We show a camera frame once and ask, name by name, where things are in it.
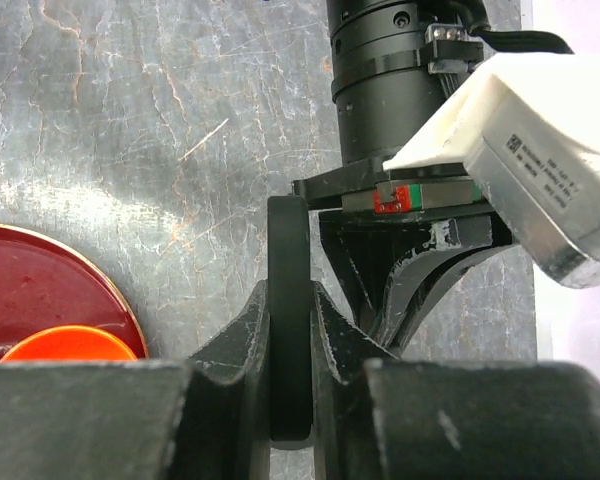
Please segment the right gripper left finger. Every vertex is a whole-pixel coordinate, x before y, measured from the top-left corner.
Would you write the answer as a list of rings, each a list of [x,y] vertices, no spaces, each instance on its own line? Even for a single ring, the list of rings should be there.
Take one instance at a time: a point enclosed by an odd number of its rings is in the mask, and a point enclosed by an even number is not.
[[[267,286],[185,360],[0,364],[0,479],[265,479]]]

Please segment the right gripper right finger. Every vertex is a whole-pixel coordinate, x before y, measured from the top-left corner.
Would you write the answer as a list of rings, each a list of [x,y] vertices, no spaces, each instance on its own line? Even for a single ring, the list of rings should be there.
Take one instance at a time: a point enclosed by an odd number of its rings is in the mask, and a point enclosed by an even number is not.
[[[320,479],[600,479],[600,382],[578,365],[403,361],[321,285],[311,350]]]

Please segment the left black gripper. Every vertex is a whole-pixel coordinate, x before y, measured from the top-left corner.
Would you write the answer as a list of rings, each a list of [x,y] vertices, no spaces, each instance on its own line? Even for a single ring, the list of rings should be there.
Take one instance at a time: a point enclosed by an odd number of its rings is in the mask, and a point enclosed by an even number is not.
[[[292,189],[319,213],[321,245],[354,323],[379,323],[387,350],[404,349],[471,267],[510,245],[509,229],[459,163],[385,172],[378,159],[362,160],[295,180]],[[436,222],[476,218],[487,224],[475,226],[486,241],[432,242],[394,265],[393,248],[423,244]]]

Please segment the black smartphone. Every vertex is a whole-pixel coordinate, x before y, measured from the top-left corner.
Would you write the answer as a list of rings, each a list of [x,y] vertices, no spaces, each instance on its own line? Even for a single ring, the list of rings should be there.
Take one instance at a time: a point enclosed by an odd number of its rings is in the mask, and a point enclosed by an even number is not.
[[[308,208],[303,198],[268,199],[267,257],[271,439],[302,442],[309,437],[313,421],[313,286]]]

